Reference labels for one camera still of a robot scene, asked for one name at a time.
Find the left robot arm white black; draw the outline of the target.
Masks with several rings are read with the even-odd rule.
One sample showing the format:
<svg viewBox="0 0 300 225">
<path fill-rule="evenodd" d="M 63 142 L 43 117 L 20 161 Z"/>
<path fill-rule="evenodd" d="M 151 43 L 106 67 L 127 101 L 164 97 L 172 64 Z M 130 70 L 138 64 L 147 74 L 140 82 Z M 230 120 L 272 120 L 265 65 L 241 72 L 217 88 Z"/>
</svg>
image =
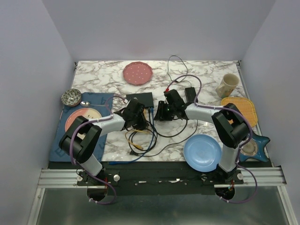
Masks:
<svg viewBox="0 0 300 225">
<path fill-rule="evenodd" d="M 130 127 L 145 126 L 144 109 L 144 104 L 133 98 L 124 109 L 106 117 L 78 116 L 59 141 L 59 147 L 70 156 L 73 164 L 78 163 L 88 172 L 88 180 L 93 185 L 99 185 L 104 179 L 103 166 L 93 154 L 99 138 Z"/>
</svg>

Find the black power adapter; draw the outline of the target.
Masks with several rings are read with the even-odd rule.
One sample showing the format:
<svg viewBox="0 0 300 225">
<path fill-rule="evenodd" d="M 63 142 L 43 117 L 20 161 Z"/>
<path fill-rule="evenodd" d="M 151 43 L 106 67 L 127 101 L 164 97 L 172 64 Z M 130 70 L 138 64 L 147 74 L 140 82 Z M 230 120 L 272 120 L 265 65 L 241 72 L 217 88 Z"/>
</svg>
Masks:
<svg viewBox="0 0 300 225">
<path fill-rule="evenodd" d="M 190 102 L 190 103 L 193 103 L 194 99 L 196 97 L 195 88 L 194 87 L 187 87 L 187 88 L 185 88 L 184 92 L 185 92 L 186 101 Z"/>
</svg>

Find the black network switch box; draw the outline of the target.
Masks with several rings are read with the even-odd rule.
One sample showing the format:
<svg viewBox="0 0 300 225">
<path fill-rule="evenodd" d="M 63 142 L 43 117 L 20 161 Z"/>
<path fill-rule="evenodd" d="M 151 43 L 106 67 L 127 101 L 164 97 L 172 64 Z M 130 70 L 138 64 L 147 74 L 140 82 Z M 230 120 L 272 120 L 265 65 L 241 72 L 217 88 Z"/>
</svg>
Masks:
<svg viewBox="0 0 300 225">
<path fill-rule="evenodd" d="M 151 92 L 126 95 L 127 100 L 131 100 L 133 98 L 137 99 L 140 103 L 144 104 L 146 109 L 154 107 L 153 95 Z"/>
</svg>

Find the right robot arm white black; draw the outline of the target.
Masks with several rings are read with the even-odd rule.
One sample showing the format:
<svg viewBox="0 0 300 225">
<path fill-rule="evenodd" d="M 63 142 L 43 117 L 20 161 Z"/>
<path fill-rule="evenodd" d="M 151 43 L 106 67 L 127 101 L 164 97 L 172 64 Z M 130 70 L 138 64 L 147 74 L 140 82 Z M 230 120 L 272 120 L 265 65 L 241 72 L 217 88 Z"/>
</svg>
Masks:
<svg viewBox="0 0 300 225">
<path fill-rule="evenodd" d="M 158 102 L 154 120 L 172 121 L 200 120 L 215 126 L 219 139 L 223 143 L 222 155 L 216 168 L 218 182 L 225 184 L 233 178 L 238 167 L 238 158 L 242 147 L 247 144 L 253 135 L 247 119 L 238 110 L 236 105 L 225 106 L 201 105 L 198 103 L 198 94 L 184 102 L 177 90 L 166 89 L 165 101 Z"/>
</svg>

